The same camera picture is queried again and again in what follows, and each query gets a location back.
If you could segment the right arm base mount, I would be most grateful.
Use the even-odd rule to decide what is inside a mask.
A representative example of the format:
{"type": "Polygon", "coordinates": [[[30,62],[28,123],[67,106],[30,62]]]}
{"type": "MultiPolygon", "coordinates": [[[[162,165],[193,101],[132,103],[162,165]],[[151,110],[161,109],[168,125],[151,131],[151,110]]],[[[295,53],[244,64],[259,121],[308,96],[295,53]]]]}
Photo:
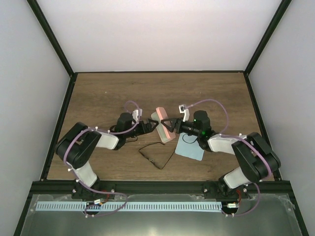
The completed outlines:
{"type": "Polygon", "coordinates": [[[248,198],[248,194],[241,187],[230,189],[223,181],[206,181],[202,184],[202,191],[205,198],[223,200],[237,200],[248,198]]]}

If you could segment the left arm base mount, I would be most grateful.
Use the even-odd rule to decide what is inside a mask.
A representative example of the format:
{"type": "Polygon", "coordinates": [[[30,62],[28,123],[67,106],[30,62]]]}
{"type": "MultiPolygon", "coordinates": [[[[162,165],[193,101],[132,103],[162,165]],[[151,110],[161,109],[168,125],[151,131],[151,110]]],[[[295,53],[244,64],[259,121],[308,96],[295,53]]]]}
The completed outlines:
{"type": "Polygon", "coordinates": [[[81,200],[96,200],[96,199],[112,199],[111,194],[100,194],[99,192],[106,192],[97,180],[92,187],[86,188],[81,182],[74,182],[74,187],[72,189],[72,198],[81,200]]]}

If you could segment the black sunglasses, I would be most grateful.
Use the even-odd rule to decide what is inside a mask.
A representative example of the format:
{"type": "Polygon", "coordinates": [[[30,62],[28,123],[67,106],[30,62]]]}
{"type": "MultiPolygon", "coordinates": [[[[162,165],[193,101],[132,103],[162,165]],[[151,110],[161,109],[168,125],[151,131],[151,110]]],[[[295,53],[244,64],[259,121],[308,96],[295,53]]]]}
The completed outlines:
{"type": "Polygon", "coordinates": [[[138,153],[148,160],[155,168],[163,170],[175,153],[168,151],[162,142],[149,143],[138,150],[138,153]]]}

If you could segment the light blue cleaning cloth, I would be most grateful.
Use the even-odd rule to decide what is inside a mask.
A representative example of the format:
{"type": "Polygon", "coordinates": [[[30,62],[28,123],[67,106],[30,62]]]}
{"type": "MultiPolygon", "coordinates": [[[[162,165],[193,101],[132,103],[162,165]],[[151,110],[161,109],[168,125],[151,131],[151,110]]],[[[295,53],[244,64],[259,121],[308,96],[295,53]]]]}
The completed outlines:
{"type": "Polygon", "coordinates": [[[175,153],[193,160],[202,161],[204,150],[199,146],[196,136],[181,133],[175,148],[175,153]]]}

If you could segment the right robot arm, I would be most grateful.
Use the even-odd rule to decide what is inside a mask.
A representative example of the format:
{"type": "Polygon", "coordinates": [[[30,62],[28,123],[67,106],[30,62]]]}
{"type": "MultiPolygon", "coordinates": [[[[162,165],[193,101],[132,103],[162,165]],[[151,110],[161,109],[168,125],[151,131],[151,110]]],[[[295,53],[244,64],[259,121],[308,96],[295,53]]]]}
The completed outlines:
{"type": "Polygon", "coordinates": [[[170,132],[195,136],[204,151],[222,152],[236,157],[239,167],[219,179],[219,193],[230,198],[241,185],[258,183],[269,178],[281,167],[281,162],[270,145],[257,133],[230,136],[214,131],[206,111],[196,111],[193,121],[167,118],[161,124],[170,132]]]}

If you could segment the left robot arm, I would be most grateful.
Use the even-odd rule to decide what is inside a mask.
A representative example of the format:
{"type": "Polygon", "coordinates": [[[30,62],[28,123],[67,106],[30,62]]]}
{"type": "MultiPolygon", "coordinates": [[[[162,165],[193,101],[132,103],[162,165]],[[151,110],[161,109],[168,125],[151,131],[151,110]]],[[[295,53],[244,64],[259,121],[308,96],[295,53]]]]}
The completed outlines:
{"type": "Polygon", "coordinates": [[[140,113],[120,114],[117,122],[107,131],[77,122],[56,144],[55,154],[68,166],[83,187],[83,192],[94,199],[100,194],[98,176],[89,163],[95,148],[119,150],[128,138],[151,133],[159,122],[151,118],[140,120],[140,113]]]}

